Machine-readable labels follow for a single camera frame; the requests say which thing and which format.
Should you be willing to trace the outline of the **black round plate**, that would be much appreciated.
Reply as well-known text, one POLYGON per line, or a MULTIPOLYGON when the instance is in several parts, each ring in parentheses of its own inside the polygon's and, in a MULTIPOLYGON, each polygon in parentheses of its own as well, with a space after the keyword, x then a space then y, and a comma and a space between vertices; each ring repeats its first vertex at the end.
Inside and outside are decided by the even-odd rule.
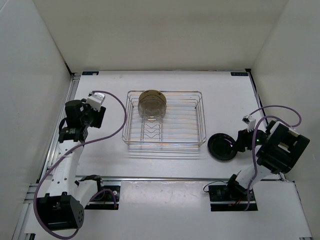
POLYGON ((231 161, 236 155, 234 150, 236 141, 228 134, 215 133, 207 142, 207 149, 209 154, 220 162, 231 161))

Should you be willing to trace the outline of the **clear plate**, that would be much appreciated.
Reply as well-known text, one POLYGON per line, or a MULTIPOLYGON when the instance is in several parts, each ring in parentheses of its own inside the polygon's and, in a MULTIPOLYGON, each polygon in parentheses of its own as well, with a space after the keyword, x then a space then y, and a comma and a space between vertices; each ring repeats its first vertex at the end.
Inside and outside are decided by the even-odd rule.
POLYGON ((166 107, 159 100, 147 99, 138 103, 138 113, 145 120, 160 120, 166 114, 166 107))
POLYGON ((167 99, 164 95, 140 95, 138 99, 138 113, 144 119, 160 119, 166 114, 167 99))

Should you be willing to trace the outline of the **beige round plate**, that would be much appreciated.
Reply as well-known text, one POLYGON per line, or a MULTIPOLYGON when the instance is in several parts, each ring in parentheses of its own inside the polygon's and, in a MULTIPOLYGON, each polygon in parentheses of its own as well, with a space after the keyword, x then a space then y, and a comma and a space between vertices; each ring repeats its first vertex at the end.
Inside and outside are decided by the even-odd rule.
POLYGON ((139 95, 138 102, 140 103, 144 100, 158 100, 165 105, 167 104, 165 95, 161 91, 154 89, 145 90, 139 95))

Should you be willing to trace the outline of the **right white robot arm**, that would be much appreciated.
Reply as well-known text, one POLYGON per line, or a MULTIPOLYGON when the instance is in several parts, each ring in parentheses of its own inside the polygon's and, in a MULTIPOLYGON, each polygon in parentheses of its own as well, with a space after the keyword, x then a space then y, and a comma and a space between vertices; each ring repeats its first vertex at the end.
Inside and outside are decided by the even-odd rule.
POLYGON ((259 149, 252 165, 233 174, 225 186, 224 193, 230 200, 244 199, 253 186, 267 176, 290 172, 310 143, 310 139, 298 134, 280 121, 271 121, 266 131, 258 130, 256 145, 259 149))

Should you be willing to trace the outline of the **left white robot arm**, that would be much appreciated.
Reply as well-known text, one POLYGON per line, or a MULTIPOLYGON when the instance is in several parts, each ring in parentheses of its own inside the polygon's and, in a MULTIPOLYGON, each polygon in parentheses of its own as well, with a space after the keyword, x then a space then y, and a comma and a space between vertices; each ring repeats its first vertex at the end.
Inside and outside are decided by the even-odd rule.
POLYGON ((84 223, 84 209, 91 198, 100 200, 105 188, 98 175, 76 179, 83 143, 88 128, 100 128, 105 114, 103 96, 71 100, 65 104, 66 117, 59 127, 59 155, 63 160, 54 168, 51 183, 43 197, 36 199, 39 218, 51 231, 79 229, 84 223))

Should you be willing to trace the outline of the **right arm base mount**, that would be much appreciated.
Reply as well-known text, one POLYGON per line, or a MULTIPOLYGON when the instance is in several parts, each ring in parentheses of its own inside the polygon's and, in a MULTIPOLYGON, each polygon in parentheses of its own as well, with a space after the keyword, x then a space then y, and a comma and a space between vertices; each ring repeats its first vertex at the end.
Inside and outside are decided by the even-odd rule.
POLYGON ((258 205, 253 191, 250 192, 250 201, 246 195, 231 193, 224 181, 213 181, 203 186, 203 192, 209 194, 211 212, 247 212, 258 211, 258 205))

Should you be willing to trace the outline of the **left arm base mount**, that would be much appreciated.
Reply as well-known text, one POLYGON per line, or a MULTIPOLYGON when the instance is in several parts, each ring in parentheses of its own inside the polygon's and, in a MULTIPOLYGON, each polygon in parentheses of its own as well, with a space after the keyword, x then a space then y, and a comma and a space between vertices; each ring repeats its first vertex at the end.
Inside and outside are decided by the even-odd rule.
POLYGON ((109 189, 113 192, 114 199, 109 191, 105 191, 95 197, 86 207, 85 210, 108 210, 116 211, 119 209, 120 196, 121 196, 121 184, 119 182, 112 183, 111 185, 104 185, 103 189, 109 189))

